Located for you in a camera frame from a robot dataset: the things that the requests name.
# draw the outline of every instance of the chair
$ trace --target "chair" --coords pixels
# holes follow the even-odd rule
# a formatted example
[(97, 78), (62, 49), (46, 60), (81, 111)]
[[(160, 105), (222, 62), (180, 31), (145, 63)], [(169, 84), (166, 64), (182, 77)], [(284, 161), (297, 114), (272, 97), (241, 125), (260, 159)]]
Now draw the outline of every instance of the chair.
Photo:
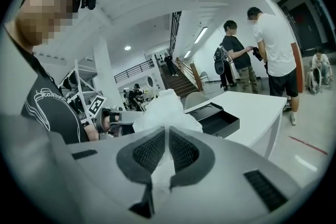
[(193, 106), (196, 106), (208, 100), (210, 99), (201, 92), (192, 92), (185, 99), (184, 110), (192, 108)]
[(202, 80), (202, 79), (208, 79), (208, 81), (210, 81), (209, 76), (208, 76), (208, 74), (207, 74), (205, 71), (203, 71), (203, 72), (201, 73), (201, 75), (200, 75), (200, 79), (201, 79), (201, 82), (202, 82), (202, 83), (203, 83), (203, 80)]

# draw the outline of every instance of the white t-shirt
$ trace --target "white t-shirt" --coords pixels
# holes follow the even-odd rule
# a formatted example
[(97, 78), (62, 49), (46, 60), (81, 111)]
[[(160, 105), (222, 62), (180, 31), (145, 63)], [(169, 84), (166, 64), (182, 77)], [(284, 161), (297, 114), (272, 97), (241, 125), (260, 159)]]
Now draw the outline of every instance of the white t-shirt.
[(324, 62), (325, 62), (328, 66), (330, 65), (330, 63), (329, 63), (329, 59), (328, 59), (327, 55), (322, 54), (320, 60), (317, 59), (317, 55), (314, 55), (314, 56), (313, 56), (313, 61), (312, 61), (312, 65), (311, 65), (311, 67), (312, 67), (312, 68), (315, 68), (316, 65), (317, 65), (318, 63), (324, 63)]
[(291, 73), (295, 58), (291, 47), (292, 34), (287, 24), (278, 16), (263, 13), (254, 26), (256, 42), (264, 40), (268, 73), (282, 77)]

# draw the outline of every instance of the white shoe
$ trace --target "white shoe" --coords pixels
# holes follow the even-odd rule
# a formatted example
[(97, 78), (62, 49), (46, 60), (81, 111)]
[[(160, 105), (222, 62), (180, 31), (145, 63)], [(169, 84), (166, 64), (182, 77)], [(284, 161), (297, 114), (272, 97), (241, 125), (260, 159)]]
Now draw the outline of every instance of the white shoe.
[(296, 117), (292, 116), (293, 114), (290, 115), (290, 123), (295, 126), (296, 125)]

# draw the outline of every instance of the camouflage pants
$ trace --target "camouflage pants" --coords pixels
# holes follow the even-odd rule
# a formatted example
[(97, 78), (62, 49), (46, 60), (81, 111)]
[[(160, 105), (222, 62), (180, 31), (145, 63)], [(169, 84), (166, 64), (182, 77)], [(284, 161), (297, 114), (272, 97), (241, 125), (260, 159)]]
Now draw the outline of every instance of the camouflage pants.
[(240, 81), (243, 85), (243, 92), (258, 93), (257, 78), (252, 66), (237, 69), (237, 71), (240, 76)]

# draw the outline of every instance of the white pillar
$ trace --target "white pillar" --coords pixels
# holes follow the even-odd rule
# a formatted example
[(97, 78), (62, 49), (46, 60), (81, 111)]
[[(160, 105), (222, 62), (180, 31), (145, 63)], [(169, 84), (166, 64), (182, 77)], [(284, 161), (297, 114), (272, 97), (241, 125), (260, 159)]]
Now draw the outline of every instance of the white pillar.
[(162, 90), (165, 90), (166, 88), (164, 87), (164, 84), (163, 84), (163, 80), (161, 78), (161, 74), (160, 74), (160, 69), (158, 67), (158, 63), (155, 59), (155, 54), (152, 55), (152, 60), (153, 60), (153, 63), (155, 65), (155, 67), (153, 68), (154, 69), (154, 76), (155, 76), (155, 84), (158, 83), (160, 85), (160, 91)]
[(118, 105), (125, 109), (117, 84), (114, 80), (114, 73), (111, 67), (109, 51), (106, 40), (99, 37), (93, 48), (94, 60), (98, 74), (99, 84), (103, 96), (107, 98), (104, 106)]

